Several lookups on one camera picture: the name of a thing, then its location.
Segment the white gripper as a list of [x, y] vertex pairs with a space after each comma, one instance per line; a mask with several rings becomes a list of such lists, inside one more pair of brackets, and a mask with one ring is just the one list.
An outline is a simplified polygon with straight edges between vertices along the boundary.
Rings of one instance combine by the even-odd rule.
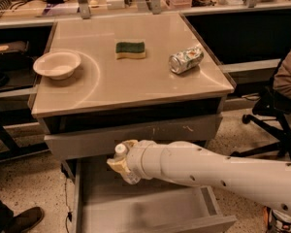
[[128, 175], [131, 170], [141, 179], [147, 180], [161, 176], [161, 145], [146, 140], [140, 142], [138, 140], [126, 140], [122, 143], [130, 148], [127, 162], [125, 158], [109, 158], [107, 160], [107, 164], [115, 172], [120, 175]]

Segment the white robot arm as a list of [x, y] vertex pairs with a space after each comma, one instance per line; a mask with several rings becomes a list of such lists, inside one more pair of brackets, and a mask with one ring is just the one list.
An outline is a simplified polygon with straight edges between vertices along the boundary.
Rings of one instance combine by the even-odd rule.
[[188, 142], [129, 140], [107, 163], [130, 184], [157, 179], [221, 187], [291, 216], [291, 162], [226, 156]]

